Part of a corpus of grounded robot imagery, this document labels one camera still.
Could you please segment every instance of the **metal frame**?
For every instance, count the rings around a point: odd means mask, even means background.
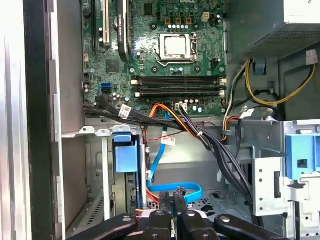
[[[23,1],[3,7],[14,14],[0,17],[0,239],[31,240]]]
[[[320,174],[302,174],[298,181],[302,186],[297,188],[294,181],[286,177],[284,161],[286,135],[319,133],[319,125],[319,119],[242,122],[242,143],[251,146],[254,214],[268,216],[267,228],[287,238],[294,239],[298,235],[297,238],[303,240],[320,234],[320,196],[317,192]],[[275,198],[275,180],[281,193],[278,198]]]

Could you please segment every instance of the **blue plastic latch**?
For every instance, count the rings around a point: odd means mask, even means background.
[[[131,133],[117,133],[114,135],[115,143],[130,143],[132,141]],[[115,171],[117,173],[138,172],[138,142],[129,146],[115,147]]]
[[[116,133],[114,134],[115,143],[130,143],[131,142],[131,132]]]
[[[299,180],[302,173],[320,171],[320,134],[286,136],[286,176]]]

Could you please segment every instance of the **motherboard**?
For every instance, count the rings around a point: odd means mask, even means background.
[[[83,0],[84,101],[221,115],[223,0]]]

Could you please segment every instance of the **cpu socket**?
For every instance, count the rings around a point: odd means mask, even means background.
[[[162,62],[197,61],[196,34],[160,34],[159,57]]]

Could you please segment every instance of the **green circuit board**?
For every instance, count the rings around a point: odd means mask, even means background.
[[[86,14],[92,10],[95,1],[96,24],[102,26],[103,0],[83,1],[82,11],[87,11]],[[223,21],[217,22],[217,16],[223,17],[223,0],[133,0],[128,15],[132,19],[130,62],[122,61],[118,52],[117,1],[108,2],[109,46],[100,44],[93,48],[93,16],[83,17],[84,101],[93,104],[95,97],[102,92],[102,84],[106,83],[112,86],[106,94],[117,109],[126,104],[148,114],[154,103],[164,103],[174,109],[176,103],[182,102],[187,103],[187,111],[192,116],[223,114],[223,94],[137,97],[132,86],[133,76],[225,78],[224,26]],[[210,14],[208,22],[203,21],[203,13]],[[196,62],[169,64],[167,67],[157,62],[161,34],[193,33],[196,34]]]

